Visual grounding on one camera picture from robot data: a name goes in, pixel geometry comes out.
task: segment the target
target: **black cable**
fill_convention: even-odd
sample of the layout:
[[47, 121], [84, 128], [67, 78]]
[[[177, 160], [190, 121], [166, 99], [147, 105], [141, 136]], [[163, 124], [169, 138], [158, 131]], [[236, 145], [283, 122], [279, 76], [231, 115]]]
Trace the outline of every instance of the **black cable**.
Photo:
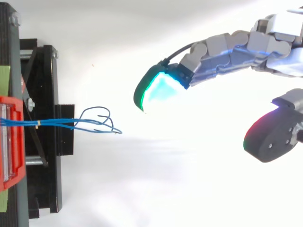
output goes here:
[[171, 56], [169, 56], [168, 58], [164, 59], [164, 60], [162, 61], [161, 64], [162, 64], [163, 66], [167, 66], [167, 65], [169, 64], [170, 60], [172, 60], [172, 59], [173, 59], [174, 57], [176, 57], [177, 55], [181, 54], [183, 51], [186, 51], [187, 49], [191, 48], [193, 44], [194, 44], [194, 43], [188, 44], [188, 45], [182, 47], [180, 50], [177, 50], [177, 51], [174, 52]]

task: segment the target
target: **screw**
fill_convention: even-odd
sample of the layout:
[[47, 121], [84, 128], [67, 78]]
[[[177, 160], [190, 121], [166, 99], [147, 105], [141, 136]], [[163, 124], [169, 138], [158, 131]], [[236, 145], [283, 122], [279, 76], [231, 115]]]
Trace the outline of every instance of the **screw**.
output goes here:
[[53, 51], [53, 58], [55, 59], [59, 58], [59, 52], [57, 50]]
[[29, 98], [27, 100], [27, 108], [28, 108], [29, 112], [32, 112], [35, 106], [36, 106], [36, 104], [33, 102], [33, 100], [31, 98]]
[[12, 13], [11, 16], [9, 17], [9, 22], [15, 27], [21, 26], [20, 14], [17, 12]]

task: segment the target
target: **black metal frame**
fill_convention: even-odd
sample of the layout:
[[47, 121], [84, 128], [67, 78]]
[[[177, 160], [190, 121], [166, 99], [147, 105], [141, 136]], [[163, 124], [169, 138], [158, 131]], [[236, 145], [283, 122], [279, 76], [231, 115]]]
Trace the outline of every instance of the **black metal frame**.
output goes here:
[[[0, 2], [0, 65], [10, 66], [9, 96], [24, 101], [25, 120], [73, 118], [74, 105], [58, 104], [55, 49], [37, 47], [37, 40], [19, 40], [16, 12]], [[33, 50], [28, 60], [20, 60], [21, 50]], [[22, 92], [21, 74], [26, 84]], [[32, 98], [36, 107], [28, 111]], [[0, 213], [1, 227], [28, 227], [29, 218], [39, 217], [39, 208], [57, 213], [62, 208], [61, 157], [73, 154], [73, 131], [57, 127], [25, 129], [26, 155], [39, 155], [43, 165], [27, 166], [27, 176], [9, 189], [8, 209]]]
[[[33, 50], [21, 60], [26, 84], [23, 92], [25, 120], [73, 118], [74, 105], [58, 104], [56, 51], [51, 45], [37, 47], [36, 39], [20, 40], [21, 50]], [[27, 101], [36, 106], [28, 111]], [[25, 129], [26, 156], [39, 155], [43, 166], [27, 166], [29, 218], [38, 218], [40, 208], [57, 213], [62, 208], [61, 157], [73, 154], [73, 131], [57, 127]]]

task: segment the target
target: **robotic hand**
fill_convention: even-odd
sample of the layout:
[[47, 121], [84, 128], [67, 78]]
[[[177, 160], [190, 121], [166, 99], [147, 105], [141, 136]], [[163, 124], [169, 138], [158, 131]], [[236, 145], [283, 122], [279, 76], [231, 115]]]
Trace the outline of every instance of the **robotic hand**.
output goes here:
[[[190, 48], [179, 64], [170, 60]], [[161, 101], [175, 89], [251, 67], [286, 77], [303, 77], [303, 7], [258, 20], [250, 32], [225, 33], [189, 44], [152, 66], [134, 93], [144, 111], [152, 99]], [[244, 149], [262, 162], [272, 161], [303, 142], [303, 89], [273, 100], [277, 109], [247, 132]]]

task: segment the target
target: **blue wire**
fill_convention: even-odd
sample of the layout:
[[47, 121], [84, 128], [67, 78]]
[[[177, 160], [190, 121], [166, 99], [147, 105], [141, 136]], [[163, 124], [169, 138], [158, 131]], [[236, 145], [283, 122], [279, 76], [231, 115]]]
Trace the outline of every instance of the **blue wire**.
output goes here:
[[[102, 116], [102, 115], [98, 115], [98, 117], [106, 117], [105, 121], [100, 122], [100, 121], [96, 121], [96, 120], [91, 120], [91, 119], [82, 119], [82, 116], [84, 115], [84, 113], [87, 110], [91, 110], [91, 109], [96, 109], [96, 108], [101, 108], [101, 109], [105, 109], [108, 111], [108, 116]], [[105, 124], [108, 120], [111, 121], [112, 126]], [[83, 128], [79, 128], [76, 127], [76, 125], [80, 122], [83, 123], [90, 123], [90, 124], [94, 124], [94, 125], [103, 125], [106, 127], [109, 127], [111, 129], [111, 131], [101, 131], [101, 130], [88, 130], [88, 129], [83, 129]], [[70, 125], [66, 125], [67, 123], [75, 123], [74, 126], [70, 126]], [[110, 118], [110, 110], [102, 107], [102, 106], [95, 106], [95, 107], [90, 107], [85, 109], [82, 114], [80, 115], [79, 119], [48, 119], [48, 120], [40, 120], [40, 121], [13, 121], [13, 120], [8, 120], [8, 119], [4, 119], [4, 118], [0, 118], [0, 126], [6, 126], [6, 127], [12, 127], [12, 126], [23, 126], [23, 127], [28, 127], [28, 126], [57, 126], [57, 127], [63, 127], [63, 128], [68, 128], [71, 130], [81, 130], [81, 131], [88, 131], [88, 132], [92, 132], [92, 133], [119, 133], [122, 134], [122, 131], [120, 131], [119, 129], [114, 127], [113, 121]]]

